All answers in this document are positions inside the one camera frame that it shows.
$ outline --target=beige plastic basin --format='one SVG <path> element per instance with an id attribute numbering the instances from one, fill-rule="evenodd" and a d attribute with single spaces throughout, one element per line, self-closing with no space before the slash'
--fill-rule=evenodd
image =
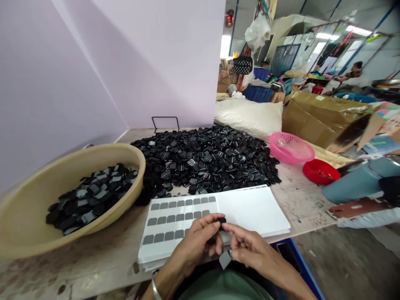
<path id="1" fill-rule="evenodd" d="M 92 172 L 123 163 L 138 170 L 136 181 L 111 209 L 85 227 L 63 236 L 45 222 L 47 208 Z M 64 246 L 116 221 L 139 197 L 146 161 L 131 145 L 106 144 L 68 154 L 46 165 L 4 196 L 0 204 L 0 257 L 27 258 Z"/>

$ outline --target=fluorescent light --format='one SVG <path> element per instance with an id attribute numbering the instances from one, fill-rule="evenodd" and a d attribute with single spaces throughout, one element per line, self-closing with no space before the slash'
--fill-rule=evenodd
<path id="1" fill-rule="evenodd" d="M 354 27 L 352 25 L 349 25 L 346 28 L 346 31 L 353 31 L 356 34 L 363 35 L 363 36 L 369 36 L 372 33 L 372 31 L 369 31 L 369 30 L 366 30 L 366 29 L 362 29 L 362 28 L 359 28 L 359 27 Z"/>
<path id="2" fill-rule="evenodd" d="M 229 56 L 230 35 L 223 35 L 221 40 L 220 58 L 227 58 Z"/>
<path id="3" fill-rule="evenodd" d="M 315 47 L 313 53 L 319 54 L 322 51 L 322 49 L 324 48 L 325 44 L 326 44 L 326 42 L 319 42 L 317 44 L 317 46 Z"/>
<path id="4" fill-rule="evenodd" d="M 317 33 L 317 38 L 323 39 L 323 40 L 337 40 L 340 37 L 340 35 L 330 35 L 329 33 Z"/>

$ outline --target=stack of white sheets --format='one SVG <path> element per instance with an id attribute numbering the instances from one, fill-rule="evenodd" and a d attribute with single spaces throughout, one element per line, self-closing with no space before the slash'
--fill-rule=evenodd
<path id="1" fill-rule="evenodd" d="M 153 199 L 139 250 L 145 270 L 164 265 L 194 219 L 224 213 L 227 222 L 257 231 L 266 238 L 290 232 L 290 223 L 266 185 L 204 195 Z M 220 232 L 224 245 L 230 234 Z"/>

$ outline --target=silver bangle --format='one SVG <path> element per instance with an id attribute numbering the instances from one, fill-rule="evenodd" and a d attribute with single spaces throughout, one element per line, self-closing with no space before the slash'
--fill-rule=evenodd
<path id="1" fill-rule="evenodd" d="M 151 285 L 153 287 L 153 293 L 154 293 L 155 300 L 162 300 L 160 294 L 157 291 L 157 288 L 156 288 L 155 282 L 154 282 L 154 278 L 155 278 L 155 276 L 156 276 L 156 274 L 158 273 L 159 270 L 160 269 L 157 269 L 157 270 L 153 271 L 153 273 L 151 273 Z"/>

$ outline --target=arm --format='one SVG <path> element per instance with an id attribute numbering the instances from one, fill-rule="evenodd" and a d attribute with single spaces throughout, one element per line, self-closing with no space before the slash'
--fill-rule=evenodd
<path id="1" fill-rule="evenodd" d="M 246 267 L 252 267 L 264 278 L 286 290 L 292 299 L 316 300 L 315 295 L 296 269 L 279 255 L 254 231 L 224 223 L 225 231 L 232 232 L 231 257 Z"/>
<path id="2" fill-rule="evenodd" d="M 221 224 L 216 222 L 217 218 L 222 217 L 225 217 L 225 215 L 215 213 L 193 221 L 187 235 L 176 246 L 171 257 L 154 279 L 155 286 L 162 299 L 173 297 L 182 281 L 193 272 L 205 251 L 210 256 L 215 253 L 222 254 L 223 242 L 218 234 Z M 212 246 L 207 245 L 206 242 L 215 234 L 217 234 L 216 243 Z M 155 299 L 153 286 L 149 284 L 142 300 L 153 299 Z"/>
<path id="3" fill-rule="evenodd" d="M 341 78 L 338 79 L 339 82 L 343 82 L 345 80 L 349 79 L 347 76 L 342 76 Z"/>

